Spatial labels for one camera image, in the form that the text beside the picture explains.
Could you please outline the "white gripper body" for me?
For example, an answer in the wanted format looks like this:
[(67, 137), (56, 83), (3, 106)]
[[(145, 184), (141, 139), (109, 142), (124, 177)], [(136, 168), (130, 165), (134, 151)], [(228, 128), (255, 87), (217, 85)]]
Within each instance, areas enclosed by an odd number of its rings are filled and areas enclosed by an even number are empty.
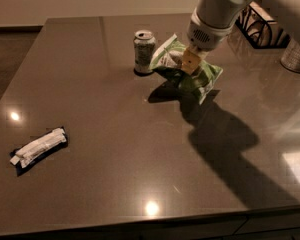
[(194, 10), (187, 28), (187, 37), (192, 47), (212, 51), (231, 33), (232, 28), (233, 26), (227, 28), (209, 26), (199, 18), (197, 10)]

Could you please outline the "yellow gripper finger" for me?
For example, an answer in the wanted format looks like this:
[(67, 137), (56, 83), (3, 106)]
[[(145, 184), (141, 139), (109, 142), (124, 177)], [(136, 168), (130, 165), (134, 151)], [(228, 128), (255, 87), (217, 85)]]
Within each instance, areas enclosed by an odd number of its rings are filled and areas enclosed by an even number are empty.
[(193, 53), (189, 49), (186, 49), (182, 56), (181, 70), (188, 75), (192, 75), (193, 72), (198, 68), (200, 62), (201, 58), (197, 54)]

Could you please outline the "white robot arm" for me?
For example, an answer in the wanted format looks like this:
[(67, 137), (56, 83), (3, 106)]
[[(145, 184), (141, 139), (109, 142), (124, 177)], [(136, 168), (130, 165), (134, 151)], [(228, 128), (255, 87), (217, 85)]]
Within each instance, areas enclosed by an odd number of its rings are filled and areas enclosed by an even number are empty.
[(264, 9), (300, 45), (300, 0), (199, 0), (187, 29), (184, 72), (191, 75), (198, 68), (207, 53), (230, 34), (240, 12), (251, 2)]

